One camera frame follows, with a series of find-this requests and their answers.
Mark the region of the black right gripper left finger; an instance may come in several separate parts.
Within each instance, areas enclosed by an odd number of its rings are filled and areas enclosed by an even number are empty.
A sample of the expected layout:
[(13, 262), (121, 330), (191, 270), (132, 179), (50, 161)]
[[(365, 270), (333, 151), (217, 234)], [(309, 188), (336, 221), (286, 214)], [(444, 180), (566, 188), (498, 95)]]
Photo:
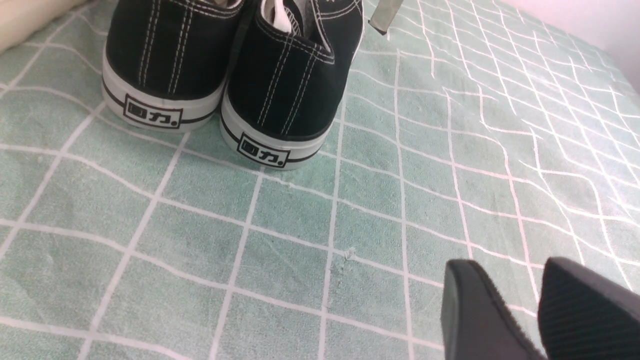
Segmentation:
[(446, 360), (546, 358), (475, 260), (446, 262), (440, 321)]

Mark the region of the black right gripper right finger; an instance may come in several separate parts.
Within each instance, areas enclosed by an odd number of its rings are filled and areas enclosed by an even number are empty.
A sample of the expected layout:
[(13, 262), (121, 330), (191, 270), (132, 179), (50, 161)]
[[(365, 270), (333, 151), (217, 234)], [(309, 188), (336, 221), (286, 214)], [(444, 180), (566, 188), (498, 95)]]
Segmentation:
[(547, 259), (537, 312), (550, 360), (637, 360), (640, 299), (566, 257)]

